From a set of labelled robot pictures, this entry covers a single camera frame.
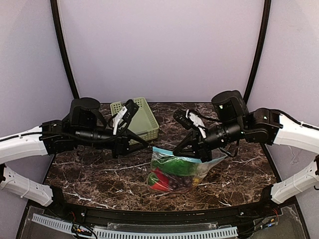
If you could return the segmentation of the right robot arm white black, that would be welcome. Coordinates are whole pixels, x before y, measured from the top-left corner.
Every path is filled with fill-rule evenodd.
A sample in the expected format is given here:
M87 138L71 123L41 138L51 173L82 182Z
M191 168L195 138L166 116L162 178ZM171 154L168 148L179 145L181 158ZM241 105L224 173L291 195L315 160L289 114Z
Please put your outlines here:
M292 146L313 153L319 152L319 129L292 118L287 113L259 108L249 112L238 90L225 91L211 100L218 118L216 125L206 128L205 117L194 110L178 109L173 118L191 132L174 148L173 154L212 160L212 151L219 149L230 156L226 146L244 139L249 143Z

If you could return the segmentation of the dark red grapes bunch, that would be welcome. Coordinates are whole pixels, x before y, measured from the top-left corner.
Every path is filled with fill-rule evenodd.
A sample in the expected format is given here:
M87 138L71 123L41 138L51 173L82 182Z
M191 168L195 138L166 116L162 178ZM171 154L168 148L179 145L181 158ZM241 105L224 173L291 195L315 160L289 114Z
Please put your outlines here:
M174 190L190 189L192 187L193 178L191 176L176 176L170 177L168 184Z

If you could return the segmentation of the orange red chili pepper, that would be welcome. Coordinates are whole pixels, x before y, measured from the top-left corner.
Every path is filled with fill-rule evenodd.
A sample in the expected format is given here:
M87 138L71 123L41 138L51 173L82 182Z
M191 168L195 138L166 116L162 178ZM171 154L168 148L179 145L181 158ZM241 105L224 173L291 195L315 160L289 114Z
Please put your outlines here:
M147 183L148 186L155 191L168 192L171 190L169 186L169 178L158 168L148 175Z

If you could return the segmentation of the clear zip top bag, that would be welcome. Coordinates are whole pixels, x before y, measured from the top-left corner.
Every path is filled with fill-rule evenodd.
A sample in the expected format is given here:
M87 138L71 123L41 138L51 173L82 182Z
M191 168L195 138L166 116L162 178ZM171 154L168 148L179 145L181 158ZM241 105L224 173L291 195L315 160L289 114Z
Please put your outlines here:
M153 147L151 172L147 187L151 192L183 194L193 191L209 171L227 155L219 149L212 151L212 160L174 156L172 151Z

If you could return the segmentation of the green bok choy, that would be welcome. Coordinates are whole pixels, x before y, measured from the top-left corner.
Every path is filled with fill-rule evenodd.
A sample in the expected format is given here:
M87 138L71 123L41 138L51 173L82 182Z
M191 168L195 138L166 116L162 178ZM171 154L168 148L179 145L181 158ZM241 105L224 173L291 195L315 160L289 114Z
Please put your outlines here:
M193 176L197 172L197 163L186 161L178 157L154 158L151 160L151 169L156 168L164 174Z

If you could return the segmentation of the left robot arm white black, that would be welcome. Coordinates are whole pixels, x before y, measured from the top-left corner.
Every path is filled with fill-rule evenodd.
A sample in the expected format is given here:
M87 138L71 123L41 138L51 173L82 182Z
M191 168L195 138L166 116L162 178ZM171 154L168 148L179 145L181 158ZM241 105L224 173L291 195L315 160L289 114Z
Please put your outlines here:
M62 190L36 183L23 177L6 163L31 156L56 155L73 151L78 146L108 149L113 158L145 149L149 144L128 129L139 106L128 100L113 116L110 125L100 112L100 102L94 98L74 99L70 111L62 120L42 123L30 130L0 139L0 188L21 198L48 207L64 201Z

